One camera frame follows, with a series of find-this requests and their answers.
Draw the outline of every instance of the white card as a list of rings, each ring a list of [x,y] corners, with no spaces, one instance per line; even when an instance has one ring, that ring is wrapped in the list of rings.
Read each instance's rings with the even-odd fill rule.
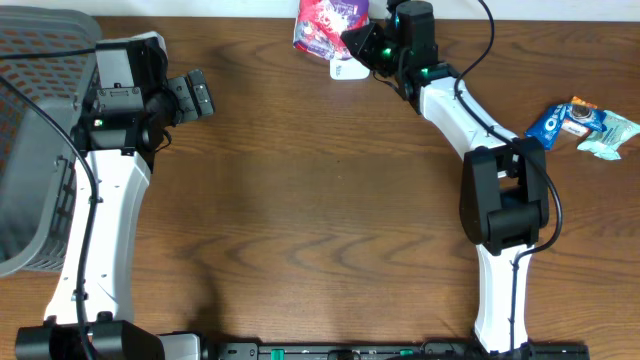
[[[370,73],[369,69],[353,58],[329,61],[329,72],[334,80],[366,79]]]

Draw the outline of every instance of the red snack bag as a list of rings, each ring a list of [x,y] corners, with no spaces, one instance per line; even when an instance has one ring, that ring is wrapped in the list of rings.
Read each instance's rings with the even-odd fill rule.
[[[326,60],[348,60],[340,35],[368,23],[368,0],[300,0],[293,46]]]

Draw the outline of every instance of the blue oreo wrapper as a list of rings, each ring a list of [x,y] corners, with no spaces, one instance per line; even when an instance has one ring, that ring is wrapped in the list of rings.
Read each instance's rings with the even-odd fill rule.
[[[584,125],[593,131],[607,131],[607,127],[604,125],[604,119],[607,118],[607,114],[604,111],[578,104],[567,104],[565,106],[567,110],[564,119]]]
[[[551,107],[542,115],[540,120],[533,124],[529,130],[525,131],[525,136],[535,137],[542,143],[545,150],[551,150],[558,138],[566,113],[567,105]]]

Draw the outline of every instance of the candy wrapper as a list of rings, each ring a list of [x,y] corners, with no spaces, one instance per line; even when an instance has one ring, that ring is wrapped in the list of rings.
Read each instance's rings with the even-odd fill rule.
[[[368,0],[300,0],[293,46],[326,60],[348,60],[340,35],[368,23]]]
[[[611,111],[605,111],[605,113],[607,117],[604,124],[607,126],[607,131],[589,135],[578,145],[578,150],[591,151],[595,156],[605,160],[620,160],[618,148],[640,133],[640,125]]]

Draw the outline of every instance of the mesh basket wall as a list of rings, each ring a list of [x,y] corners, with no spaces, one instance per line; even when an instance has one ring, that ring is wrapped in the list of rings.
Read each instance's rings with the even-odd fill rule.
[[[97,23],[76,11],[0,6],[0,55],[93,48],[100,38]],[[0,60],[0,75],[69,132],[95,66],[94,55]],[[0,85],[0,276],[62,268],[74,186],[70,150]]]

